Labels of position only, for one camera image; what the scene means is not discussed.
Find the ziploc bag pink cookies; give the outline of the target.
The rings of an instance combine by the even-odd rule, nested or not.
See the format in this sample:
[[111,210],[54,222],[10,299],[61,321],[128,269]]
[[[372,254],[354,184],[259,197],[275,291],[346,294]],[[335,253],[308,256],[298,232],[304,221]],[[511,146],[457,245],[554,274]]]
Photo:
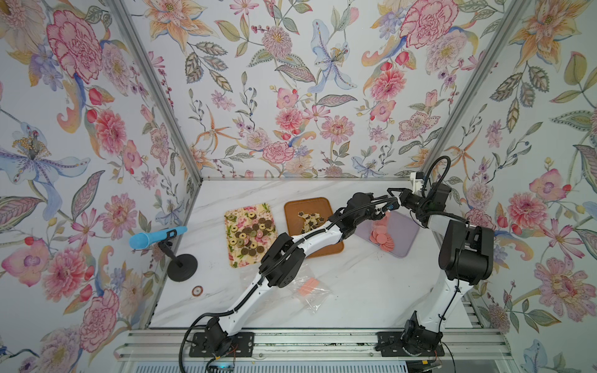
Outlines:
[[388,233],[391,211],[387,211],[383,218],[376,222],[376,231],[378,233]]

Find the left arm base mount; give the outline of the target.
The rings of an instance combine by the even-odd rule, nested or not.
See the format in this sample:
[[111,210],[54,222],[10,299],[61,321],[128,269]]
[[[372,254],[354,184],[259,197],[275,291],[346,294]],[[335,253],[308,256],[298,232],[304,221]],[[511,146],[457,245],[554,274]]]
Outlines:
[[202,331],[193,334],[188,353],[192,358],[252,357],[255,333],[230,334],[222,327],[220,318],[212,317]]

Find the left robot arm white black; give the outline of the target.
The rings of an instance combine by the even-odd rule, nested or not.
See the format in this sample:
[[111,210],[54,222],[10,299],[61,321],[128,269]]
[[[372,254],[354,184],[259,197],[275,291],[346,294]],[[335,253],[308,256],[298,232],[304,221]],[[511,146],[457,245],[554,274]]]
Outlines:
[[273,288],[284,288],[294,281],[305,259],[328,246],[343,242],[366,221],[382,219],[387,211],[399,208],[396,197],[374,197],[356,193],[344,208],[338,209],[323,225],[299,236],[278,236],[265,253],[250,286],[225,312],[207,312],[205,338],[215,354],[222,355],[232,338],[241,331],[260,298]]

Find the ziploc bag beige cookies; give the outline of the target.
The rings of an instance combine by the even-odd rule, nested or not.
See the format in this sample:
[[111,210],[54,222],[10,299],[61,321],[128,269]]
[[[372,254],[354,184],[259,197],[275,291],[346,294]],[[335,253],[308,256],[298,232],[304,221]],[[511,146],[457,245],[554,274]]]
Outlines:
[[292,282],[292,295],[309,311],[317,313],[331,295],[331,290],[316,278],[304,276]]

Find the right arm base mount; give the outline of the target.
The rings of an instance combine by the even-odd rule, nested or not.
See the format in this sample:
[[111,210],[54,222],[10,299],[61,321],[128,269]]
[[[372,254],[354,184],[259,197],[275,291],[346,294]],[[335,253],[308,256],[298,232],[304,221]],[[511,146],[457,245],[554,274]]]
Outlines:
[[413,311],[401,331],[378,332],[375,351],[383,357],[443,357],[442,332],[434,332],[418,322]]

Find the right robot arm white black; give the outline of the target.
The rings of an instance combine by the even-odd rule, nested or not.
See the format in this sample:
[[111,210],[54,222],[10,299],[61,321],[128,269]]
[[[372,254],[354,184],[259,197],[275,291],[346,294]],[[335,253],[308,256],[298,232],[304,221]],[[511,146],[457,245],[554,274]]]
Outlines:
[[494,230],[473,225],[445,212],[448,188],[436,183],[426,196],[407,188],[390,188],[400,206],[414,214],[416,222],[443,237],[438,255],[440,273],[429,295],[413,307],[406,329],[438,335],[456,303],[475,285],[490,277],[494,262]]

